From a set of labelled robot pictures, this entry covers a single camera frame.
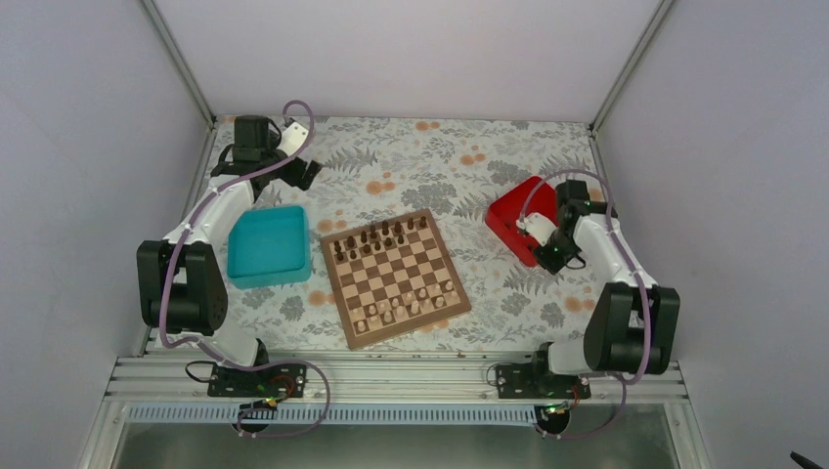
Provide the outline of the red plastic tray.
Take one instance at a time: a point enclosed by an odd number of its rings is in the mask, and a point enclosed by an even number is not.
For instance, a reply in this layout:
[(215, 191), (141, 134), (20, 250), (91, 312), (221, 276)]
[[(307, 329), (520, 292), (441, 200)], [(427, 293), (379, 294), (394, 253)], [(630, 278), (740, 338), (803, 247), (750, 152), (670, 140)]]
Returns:
[[(533, 250), (539, 245), (534, 239), (520, 231), (516, 221), (520, 218), (527, 196), (540, 180), (539, 176), (533, 176), (496, 199), (489, 206), (485, 216), (485, 223), (492, 232), (525, 266), (530, 268), (538, 266)], [(526, 215), (539, 212), (557, 225), (556, 210), (556, 192), (549, 184), (544, 183), (533, 195), (526, 209)]]

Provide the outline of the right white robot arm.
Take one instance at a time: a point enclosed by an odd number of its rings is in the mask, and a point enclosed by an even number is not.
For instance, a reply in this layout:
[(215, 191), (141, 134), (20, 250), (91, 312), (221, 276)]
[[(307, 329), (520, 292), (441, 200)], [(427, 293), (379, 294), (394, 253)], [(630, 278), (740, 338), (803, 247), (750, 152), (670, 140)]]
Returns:
[(583, 335), (544, 346), (545, 361), (529, 373), (532, 390), (552, 398), (567, 376), (625, 373), (633, 384), (665, 372), (680, 307), (677, 291), (643, 269), (615, 209), (591, 200), (586, 182), (568, 179), (555, 192), (557, 222), (533, 251), (538, 265), (557, 274), (573, 260), (587, 260), (603, 287)]

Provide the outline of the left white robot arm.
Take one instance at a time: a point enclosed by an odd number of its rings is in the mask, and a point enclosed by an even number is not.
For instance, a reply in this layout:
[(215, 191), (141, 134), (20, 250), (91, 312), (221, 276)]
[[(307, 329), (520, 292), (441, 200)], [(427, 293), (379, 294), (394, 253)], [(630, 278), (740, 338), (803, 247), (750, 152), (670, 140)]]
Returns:
[(234, 367), (234, 383), (249, 396), (270, 387), (273, 371), (262, 342), (227, 317), (216, 251), (273, 181), (309, 189), (322, 166), (299, 154), (314, 134), (313, 122), (291, 117), (281, 124), (260, 115), (237, 117), (234, 139), (220, 151), (194, 208), (163, 239), (143, 241), (136, 253), (142, 319), (157, 330), (162, 347), (199, 348)]

